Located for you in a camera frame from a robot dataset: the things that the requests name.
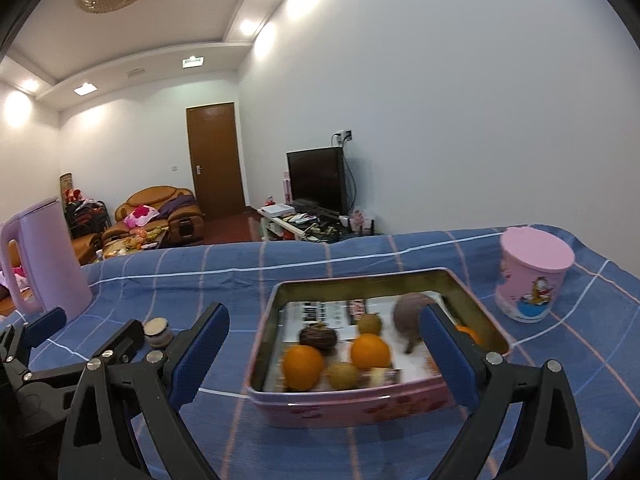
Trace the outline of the mottled brown white fruit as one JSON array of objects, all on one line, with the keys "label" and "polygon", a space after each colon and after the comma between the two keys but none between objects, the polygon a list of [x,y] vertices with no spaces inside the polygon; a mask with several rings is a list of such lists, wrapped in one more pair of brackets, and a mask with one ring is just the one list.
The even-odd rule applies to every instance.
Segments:
[{"label": "mottled brown white fruit", "polygon": [[151,318],[143,324],[145,341],[152,349],[167,348],[174,339],[174,333],[167,318]]}]

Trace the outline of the orange tangerine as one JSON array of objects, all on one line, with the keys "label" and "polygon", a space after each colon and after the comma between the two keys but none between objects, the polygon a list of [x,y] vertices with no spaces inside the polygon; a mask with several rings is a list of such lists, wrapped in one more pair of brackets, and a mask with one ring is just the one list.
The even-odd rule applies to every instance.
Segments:
[{"label": "orange tangerine", "polygon": [[358,336],[350,345],[349,356],[352,364],[360,370],[390,367],[392,362],[388,344],[380,336],[371,334]]},{"label": "orange tangerine", "polygon": [[295,391],[313,389],[325,366],[324,357],[314,347],[296,344],[288,348],[281,361],[285,387]]},{"label": "orange tangerine", "polygon": [[480,338],[480,335],[475,330],[472,330],[472,328],[465,325],[457,325],[456,329],[462,334],[467,334],[477,346],[481,347],[483,345],[482,338]]}]

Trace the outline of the purple beet shaped fruit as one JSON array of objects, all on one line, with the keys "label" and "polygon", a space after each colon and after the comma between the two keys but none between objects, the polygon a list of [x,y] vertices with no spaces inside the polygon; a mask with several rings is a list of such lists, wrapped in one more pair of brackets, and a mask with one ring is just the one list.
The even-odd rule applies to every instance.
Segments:
[{"label": "purple beet shaped fruit", "polygon": [[393,323],[400,336],[406,340],[404,353],[411,354],[421,341],[420,313],[436,301],[422,292],[408,292],[396,301],[393,310]]}]

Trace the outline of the green kiwi fruit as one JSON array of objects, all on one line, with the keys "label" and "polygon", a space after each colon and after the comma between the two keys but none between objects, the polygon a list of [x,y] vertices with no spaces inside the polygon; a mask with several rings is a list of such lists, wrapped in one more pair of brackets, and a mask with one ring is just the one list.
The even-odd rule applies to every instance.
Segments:
[{"label": "green kiwi fruit", "polygon": [[333,390],[355,389],[360,383],[360,370],[349,362],[336,362],[326,369],[326,378]]},{"label": "green kiwi fruit", "polygon": [[364,314],[357,322],[357,330],[361,335],[380,336],[383,329],[382,318],[377,313]]}]

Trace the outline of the cut brown cylinder fruit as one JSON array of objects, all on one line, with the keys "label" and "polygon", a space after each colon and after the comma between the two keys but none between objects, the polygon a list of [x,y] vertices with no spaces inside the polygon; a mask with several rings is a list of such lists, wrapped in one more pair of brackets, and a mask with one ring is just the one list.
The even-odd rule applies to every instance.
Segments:
[{"label": "cut brown cylinder fruit", "polygon": [[372,367],[361,373],[362,388],[378,388],[401,383],[401,370],[390,367]]}]

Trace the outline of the pink electric kettle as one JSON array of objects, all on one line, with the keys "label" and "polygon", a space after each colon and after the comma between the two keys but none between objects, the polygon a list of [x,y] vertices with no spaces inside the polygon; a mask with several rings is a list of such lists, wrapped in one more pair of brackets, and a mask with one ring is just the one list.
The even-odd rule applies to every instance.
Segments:
[{"label": "pink electric kettle", "polygon": [[[23,298],[10,255],[17,244],[32,298]],[[92,292],[82,272],[60,201],[51,197],[14,214],[1,225],[1,269],[14,308],[25,318],[35,318],[56,308],[72,322],[90,306]]]}]

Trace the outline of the coffee table with snacks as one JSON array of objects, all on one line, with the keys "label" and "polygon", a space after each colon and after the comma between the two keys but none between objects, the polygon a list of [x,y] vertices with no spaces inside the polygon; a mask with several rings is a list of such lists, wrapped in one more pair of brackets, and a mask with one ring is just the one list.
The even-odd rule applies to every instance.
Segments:
[{"label": "coffee table with snacks", "polygon": [[132,234],[107,243],[103,247],[102,258],[111,259],[158,249],[163,245],[167,233],[167,226],[157,226],[150,230],[136,229]]}]

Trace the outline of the blue plaid tablecloth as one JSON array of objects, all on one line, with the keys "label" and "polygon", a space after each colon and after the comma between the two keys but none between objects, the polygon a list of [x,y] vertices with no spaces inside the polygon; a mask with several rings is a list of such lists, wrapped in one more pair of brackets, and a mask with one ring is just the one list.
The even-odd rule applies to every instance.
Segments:
[{"label": "blue plaid tablecloth", "polygon": [[[556,359],[574,392],[588,474],[603,479],[639,433],[639,281],[561,231],[576,261],[552,312],[536,324],[500,318],[510,360]],[[93,300],[30,357],[32,370],[88,360],[132,318],[162,316],[190,327],[212,302],[231,314],[229,336],[182,417],[225,479],[422,479],[444,455],[464,419],[444,408],[381,425],[278,429],[248,400],[247,367],[259,319],[284,281],[423,270],[457,274],[497,311],[500,232],[496,228],[353,238],[341,243],[265,242],[170,248],[85,267]]]}]

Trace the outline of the brown leather sofa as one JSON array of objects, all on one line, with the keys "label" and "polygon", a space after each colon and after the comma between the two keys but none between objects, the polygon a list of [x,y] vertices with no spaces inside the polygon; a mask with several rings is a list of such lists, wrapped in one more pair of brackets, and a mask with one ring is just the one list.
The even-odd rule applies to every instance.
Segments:
[{"label": "brown leather sofa", "polygon": [[73,188],[64,194],[63,212],[82,264],[98,260],[107,243],[136,229],[167,226],[163,244],[169,246],[196,242],[204,235],[204,214],[193,192],[170,185],[151,186],[134,193],[112,214],[102,200],[82,196]]}]

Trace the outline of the pink cartoon lidded cup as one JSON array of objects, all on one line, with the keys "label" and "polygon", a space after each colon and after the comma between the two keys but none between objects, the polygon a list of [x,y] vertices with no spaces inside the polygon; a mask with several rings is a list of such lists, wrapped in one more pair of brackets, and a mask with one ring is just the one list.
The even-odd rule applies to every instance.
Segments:
[{"label": "pink cartoon lidded cup", "polygon": [[514,321],[537,323],[559,296],[574,250],[559,237],[531,226],[512,226],[500,236],[496,303]]}]

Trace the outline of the white tv stand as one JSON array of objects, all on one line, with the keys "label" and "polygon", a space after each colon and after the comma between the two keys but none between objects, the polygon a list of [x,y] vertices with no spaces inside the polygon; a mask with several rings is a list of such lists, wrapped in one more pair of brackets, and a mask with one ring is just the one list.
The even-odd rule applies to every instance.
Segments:
[{"label": "white tv stand", "polygon": [[334,214],[324,208],[270,204],[257,209],[263,240],[332,244],[353,237],[378,234],[375,220],[357,212],[351,216]]}]

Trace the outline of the brown wooden door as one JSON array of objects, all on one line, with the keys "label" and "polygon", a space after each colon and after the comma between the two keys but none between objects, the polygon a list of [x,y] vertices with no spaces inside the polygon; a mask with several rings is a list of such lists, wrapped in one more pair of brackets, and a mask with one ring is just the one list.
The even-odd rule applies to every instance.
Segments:
[{"label": "brown wooden door", "polygon": [[207,221],[242,214],[245,197],[233,103],[186,110],[195,197]]}]

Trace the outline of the pink rectangular tin box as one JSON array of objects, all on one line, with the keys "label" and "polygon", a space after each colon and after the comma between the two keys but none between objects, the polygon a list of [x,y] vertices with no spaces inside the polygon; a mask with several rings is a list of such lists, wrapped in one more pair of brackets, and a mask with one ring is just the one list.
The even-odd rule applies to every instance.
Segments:
[{"label": "pink rectangular tin box", "polygon": [[487,351],[506,334],[450,270],[288,281],[271,293],[248,395],[271,426],[347,427],[454,403],[424,344],[419,313],[440,307]]}]

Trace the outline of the printed paper leaflet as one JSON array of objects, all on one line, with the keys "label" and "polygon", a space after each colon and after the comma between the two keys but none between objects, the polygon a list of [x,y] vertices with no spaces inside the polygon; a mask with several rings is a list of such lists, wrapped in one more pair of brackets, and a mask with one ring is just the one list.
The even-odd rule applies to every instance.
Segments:
[{"label": "printed paper leaflet", "polygon": [[384,296],[342,301],[289,302],[278,313],[274,336],[265,340],[267,349],[256,361],[258,366],[265,367],[265,373],[262,379],[256,380],[255,389],[277,393],[290,390],[285,387],[281,372],[281,361],[285,351],[299,344],[298,334],[304,327],[321,322],[336,330],[338,341],[334,352],[330,356],[323,356],[326,366],[320,382],[311,390],[335,391],[326,378],[326,369],[336,362],[352,363],[349,356],[350,345],[361,335],[357,330],[357,322],[368,313],[377,313],[382,318],[383,329],[380,337],[390,347],[390,368],[401,370],[401,384],[438,379],[439,370],[422,339],[411,354],[404,353],[406,340],[398,334],[393,323],[393,310],[397,300],[397,296]]}]

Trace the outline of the black television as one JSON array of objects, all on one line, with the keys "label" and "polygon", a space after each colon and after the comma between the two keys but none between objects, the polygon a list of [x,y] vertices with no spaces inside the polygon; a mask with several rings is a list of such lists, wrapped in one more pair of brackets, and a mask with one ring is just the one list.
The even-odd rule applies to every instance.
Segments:
[{"label": "black television", "polygon": [[346,176],[341,148],[287,152],[286,161],[292,200],[306,200],[337,214],[346,214]]}]

